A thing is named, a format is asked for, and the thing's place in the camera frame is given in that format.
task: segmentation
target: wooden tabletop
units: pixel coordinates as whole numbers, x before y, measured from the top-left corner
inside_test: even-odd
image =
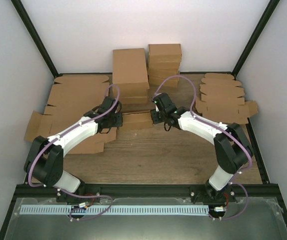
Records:
[[[188,74],[200,95],[203,74]],[[151,86],[150,97],[157,87]],[[178,88],[162,87],[177,107],[189,107],[193,89],[184,79]],[[124,105],[124,111],[154,108],[146,105]],[[261,184],[255,158],[252,168],[239,175],[235,182]],[[214,173],[218,163],[215,148],[205,139],[187,131],[163,124],[152,128],[117,131],[117,139],[104,145],[104,152],[96,154],[68,154],[64,159],[65,171],[86,183],[93,184],[204,184]]]

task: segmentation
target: small cardboard box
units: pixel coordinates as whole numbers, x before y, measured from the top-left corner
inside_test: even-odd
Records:
[[[182,48],[180,44],[149,44],[149,63],[182,61]]]
[[[168,78],[170,76],[178,75],[178,69],[156,69],[156,68],[148,68],[147,70],[148,76],[154,76],[159,78]]]
[[[163,83],[166,77],[149,76],[149,84],[152,86],[159,86]],[[173,77],[168,79],[162,86],[178,88],[179,77]]]
[[[230,74],[207,73],[201,79],[201,99],[195,107],[203,117],[215,122],[247,124],[248,118],[258,113],[255,101],[245,101],[242,83]]]
[[[44,113],[34,111],[24,139],[47,138],[76,123],[84,113],[100,105],[109,77],[105,75],[64,75],[53,84]],[[108,134],[96,134],[75,146],[69,154],[94,154],[104,151],[104,143],[116,139],[116,127]]]
[[[120,131],[148,129],[153,127],[150,111],[126,112],[122,114]]]
[[[150,69],[179,69],[180,62],[165,61],[165,62],[149,62]]]
[[[144,48],[113,50],[112,82],[120,89],[121,103],[125,103],[123,99],[126,98],[142,99],[147,96],[149,83]],[[112,91],[116,97],[117,89],[114,87]]]

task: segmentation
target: white wall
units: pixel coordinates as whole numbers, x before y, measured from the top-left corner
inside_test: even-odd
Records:
[[[23,183],[32,110],[44,109],[53,78],[10,0],[0,1],[0,228]]]
[[[280,1],[238,75],[246,96],[258,101],[251,119],[262,157],[287,207],[287,1]]]
[[[232,71],[269,0],[23,0],[60,73],[112,72],[112,50],[181,43],[181,71]]]

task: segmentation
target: perforated white strip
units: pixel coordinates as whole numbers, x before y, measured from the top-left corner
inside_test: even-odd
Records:
[[[107,206],[93,205],[86,210],[79,209],[72,215],[97,215]],[[20,215],[67,215],[70,205],[22,205]],[[113,205],[104,215],[184,215],[208,216],[207,205]]]

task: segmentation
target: robotic arm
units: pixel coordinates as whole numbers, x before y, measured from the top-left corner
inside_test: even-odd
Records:
[[[156,109],[150,111],[154,124],[163,122],[166,131],[169,131],[171,127],[175,127],[196,134],[214,145],[219,166],[205,183],[205,190],[212,200],[216,200],[220,197],[220,193],[233,175],[248,162],[246,154],[237,144],[232,144],[231,140],[220,130],[194,119],[189,109],[185,107],[177,108],[166,93],[158,94],[152,100],[156,105]],[[199,118],[233,135],[252,157],[252,146],[239,124],[226,125],[204,117]]]
[[[86,112],[83,117],[56,135],[44,138],[38,136],[32,142],[28,157],[26,159],[24,170],[28,174],[31,166],[40,151],[50,142],[57,139],[44,154],[38,159],[32,176],[48,187],[57,187],[70,193],[75,193],[82,183],[80,179],[64,171],[64,157],[76,145],[88,137],[97,133],[108,133],[113,127],[123,125],[121,103],[118,102],[115,107],[106,115],[92,120],[95,117],[107,112],[114,104],[115,99],[106,96],[101,105]]]

